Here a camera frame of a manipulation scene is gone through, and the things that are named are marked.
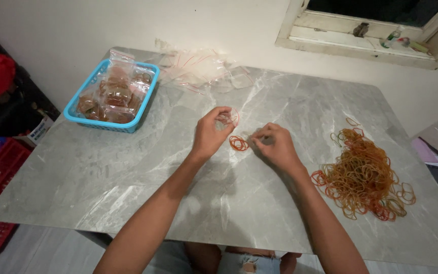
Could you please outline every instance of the window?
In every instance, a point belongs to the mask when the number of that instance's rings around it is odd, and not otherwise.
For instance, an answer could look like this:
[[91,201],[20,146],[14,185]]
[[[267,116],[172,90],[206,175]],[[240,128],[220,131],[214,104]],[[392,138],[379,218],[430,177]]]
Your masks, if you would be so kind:
[[[368,23],[364,38],[352,35]],[[427,42],[431,54],[396,43],[380,46],[399,25],[402,37]],[[438,0],[290,0],[276,45],[426,69],[438,68]]]

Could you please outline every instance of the right hand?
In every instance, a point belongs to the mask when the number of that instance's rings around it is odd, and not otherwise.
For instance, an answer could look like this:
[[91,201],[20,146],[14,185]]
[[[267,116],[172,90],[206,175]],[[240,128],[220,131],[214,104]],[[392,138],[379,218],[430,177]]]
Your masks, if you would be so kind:
[[[272,144],[265,145],[259,140],[260,138],[272,138]],[[274,123],[268,123],[253,133],[251,139],[261,153],[282,171],[290,173],[303,167],[287,129]]]

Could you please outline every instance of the gray marble table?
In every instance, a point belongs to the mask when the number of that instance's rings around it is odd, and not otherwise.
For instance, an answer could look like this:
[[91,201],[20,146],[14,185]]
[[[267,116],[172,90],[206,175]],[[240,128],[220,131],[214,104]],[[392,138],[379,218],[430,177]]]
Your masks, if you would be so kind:
[[[139,60],[150,52],[131,50]],[[197,120],[235,107],[247,136],[267,122],[290,130],[310,172],[333,162],[330,138],[347,116],[386,150],[417,203],[395,222],[366,214],[353,221],[325,201],[362,257],[438,266],[438,185],[374,86],[250,68],[254,86],[210,95],[159,87],[134,134],[82,127],[60,116],[0,196],[0,221],[117,233],[174,172],[192,146]],[[253,151],[225,142],[180,204],[167,239],[313,253],[289,184]]]

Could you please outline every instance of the light blue jeans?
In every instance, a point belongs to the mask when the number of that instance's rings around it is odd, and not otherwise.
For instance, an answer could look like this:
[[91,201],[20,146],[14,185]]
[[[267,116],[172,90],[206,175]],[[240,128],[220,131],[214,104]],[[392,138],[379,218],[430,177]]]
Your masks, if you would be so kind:
[[[279,274],[280,259],[223,252],[217,274],[236,273]],[[194,274],[186,255],[184,243],[179,241],[161,243],[143,274]]]

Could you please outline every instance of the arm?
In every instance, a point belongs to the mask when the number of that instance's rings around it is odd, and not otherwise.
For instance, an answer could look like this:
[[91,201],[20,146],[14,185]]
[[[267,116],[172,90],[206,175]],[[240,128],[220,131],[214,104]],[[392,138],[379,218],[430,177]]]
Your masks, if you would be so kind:
[[[272,144],[264,145],[260,138],[272,138]],[[302,216],[307,221],[313,248],[325,273],[368,274],[356,246],[320,196],[307,168],[298,158],[289,131],[268,123],[252,135],[252,140],[264,156],[294,179]]]
[[195,174],[233,132],[232,124],[222,131],[215,128],[217,116],[230,111],[228,107],[216,107],[198,121],[189,155],[121,228],[94,274],[143,272],[165,238]]

